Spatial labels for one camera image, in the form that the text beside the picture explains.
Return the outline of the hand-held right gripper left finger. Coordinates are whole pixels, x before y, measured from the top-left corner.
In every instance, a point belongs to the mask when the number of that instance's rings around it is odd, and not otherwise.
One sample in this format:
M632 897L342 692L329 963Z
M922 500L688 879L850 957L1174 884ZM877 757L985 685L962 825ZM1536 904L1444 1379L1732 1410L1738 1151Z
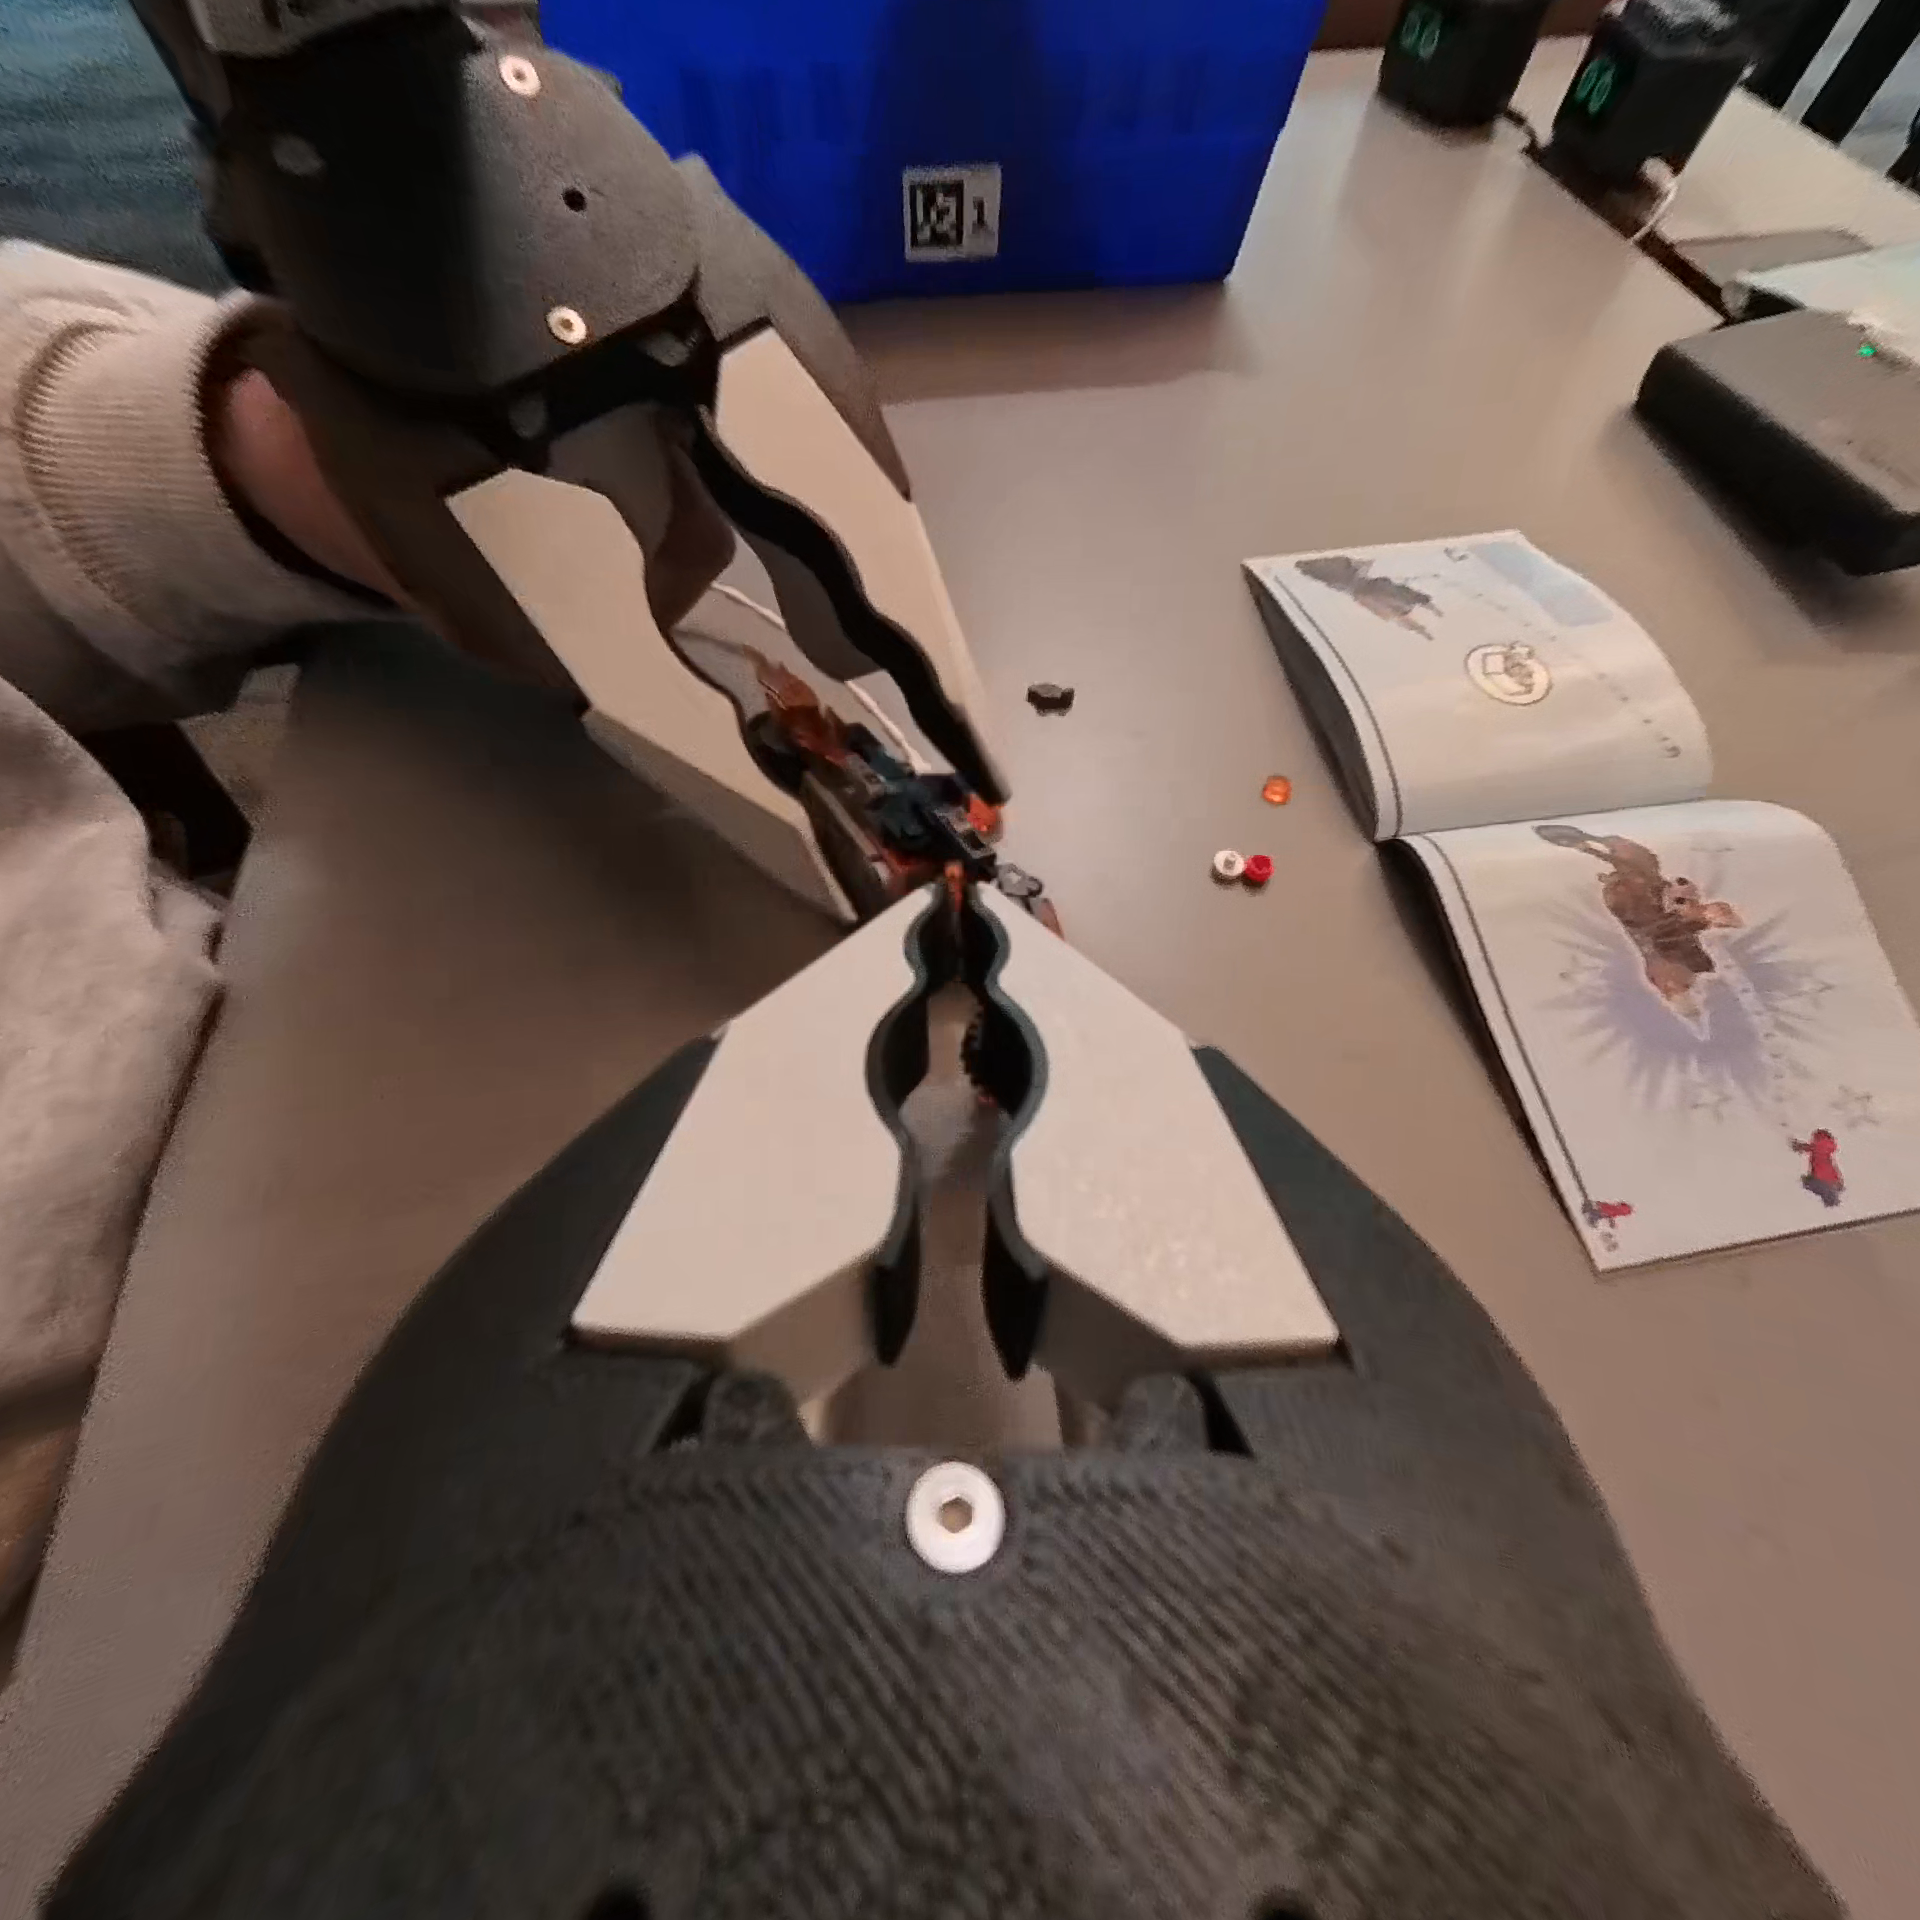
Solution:
M921 1303L928 1003L952 957L928 888L733 1018L568 1331L778 1379L797 1402L898 1360Z

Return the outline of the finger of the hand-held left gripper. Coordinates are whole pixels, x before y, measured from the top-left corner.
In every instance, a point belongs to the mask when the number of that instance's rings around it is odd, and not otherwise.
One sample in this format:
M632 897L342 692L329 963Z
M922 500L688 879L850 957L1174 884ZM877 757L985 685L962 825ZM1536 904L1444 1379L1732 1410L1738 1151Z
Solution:
M749 749L749 660L713 644L733 674L716 680L673 641L735 543L657 409L572 428L543 472L511 466L447 507L580 690L590 737L790 897L852 922L805 808Z
M777 332L720 355L690 457L800 653L829 681L892 685L932 755L1005 805L985 690L921 509Z

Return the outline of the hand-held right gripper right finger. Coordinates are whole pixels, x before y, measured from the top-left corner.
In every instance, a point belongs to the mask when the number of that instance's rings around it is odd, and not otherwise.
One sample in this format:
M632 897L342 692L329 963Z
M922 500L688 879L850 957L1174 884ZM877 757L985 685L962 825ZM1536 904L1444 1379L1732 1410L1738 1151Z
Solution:
M1186 1034L999 895L966 905L970 1077L999 1112L980 1299L1009 1379L1320 1360L1340 1332Z

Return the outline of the lego motorcycle model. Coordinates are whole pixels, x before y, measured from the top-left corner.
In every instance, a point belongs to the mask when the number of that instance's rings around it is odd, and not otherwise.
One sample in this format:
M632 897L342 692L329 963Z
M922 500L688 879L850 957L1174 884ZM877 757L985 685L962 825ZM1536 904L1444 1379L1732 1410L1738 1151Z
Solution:
M965 883L977 883L1065 936L1044 883L1004 858L1000 809L937 769L861 684L844 681L837 705L778 653L703 615L678 635L752 671L759 701L744 711L742 737L756 767L802 805L858 922L922 884L959 899Z

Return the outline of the person's left forearm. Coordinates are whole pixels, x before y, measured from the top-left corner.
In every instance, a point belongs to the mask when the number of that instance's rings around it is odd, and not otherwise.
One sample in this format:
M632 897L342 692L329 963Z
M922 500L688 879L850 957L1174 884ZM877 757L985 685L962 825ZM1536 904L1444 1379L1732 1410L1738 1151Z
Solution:
M268 308L1 250L4 752L220 707L308 627L394 617L246 503L213 403Z

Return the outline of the lego instruction booklet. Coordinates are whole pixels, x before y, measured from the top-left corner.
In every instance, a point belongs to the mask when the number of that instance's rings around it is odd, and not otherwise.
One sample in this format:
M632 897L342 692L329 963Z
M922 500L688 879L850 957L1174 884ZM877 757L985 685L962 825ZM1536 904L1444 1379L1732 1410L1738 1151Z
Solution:
M1617 602L1520 533L1240 577L1599 1274L1914 1217L1914 1010L1856 881L1802 815L1710 795Z

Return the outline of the person's left hand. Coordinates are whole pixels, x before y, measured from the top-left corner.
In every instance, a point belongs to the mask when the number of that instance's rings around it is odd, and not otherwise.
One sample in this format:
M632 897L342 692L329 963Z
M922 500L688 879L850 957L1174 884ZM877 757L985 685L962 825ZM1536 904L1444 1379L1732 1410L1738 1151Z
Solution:
M335 498L304 425L257 364L257 325L236 325L200 373L200 441L220 491L284 570L365 608L417 617L364 528Z

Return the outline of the blue plastic bin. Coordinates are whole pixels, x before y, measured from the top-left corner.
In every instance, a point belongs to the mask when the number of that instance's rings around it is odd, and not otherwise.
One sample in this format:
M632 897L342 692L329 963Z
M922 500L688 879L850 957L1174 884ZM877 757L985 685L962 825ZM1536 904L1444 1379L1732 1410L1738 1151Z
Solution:
M1325 4L543 2L834 304L1223 282Z

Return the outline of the black charger green display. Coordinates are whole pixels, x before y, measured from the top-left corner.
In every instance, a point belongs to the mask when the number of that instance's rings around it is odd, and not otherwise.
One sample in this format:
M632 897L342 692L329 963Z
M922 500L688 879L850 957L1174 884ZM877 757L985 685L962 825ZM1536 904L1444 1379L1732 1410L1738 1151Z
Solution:
M1732 4L1614 4L1576 63L1542 161L1599 188L1626 188L1653 162L1678 176L1752 56Z
M1402 2L1377 95L1433 129L1481 131L1511 105L1550 2Z

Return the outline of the black box device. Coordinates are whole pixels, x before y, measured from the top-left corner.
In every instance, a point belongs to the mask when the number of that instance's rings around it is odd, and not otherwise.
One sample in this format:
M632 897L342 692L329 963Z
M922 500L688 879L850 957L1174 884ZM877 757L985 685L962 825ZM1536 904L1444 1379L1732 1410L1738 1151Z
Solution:
M1653 357L1633 413L1784 545L1856 578L1917 564L1917 367L1833 312L1721 325Z

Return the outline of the silver flat device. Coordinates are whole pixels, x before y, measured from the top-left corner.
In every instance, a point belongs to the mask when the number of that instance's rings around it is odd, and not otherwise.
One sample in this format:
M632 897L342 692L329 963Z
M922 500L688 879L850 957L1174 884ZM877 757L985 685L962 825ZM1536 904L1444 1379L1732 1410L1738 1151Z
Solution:
M1917 367L1917 243L1744 269L1721 299L1732 320L1830 317L1856 357Z

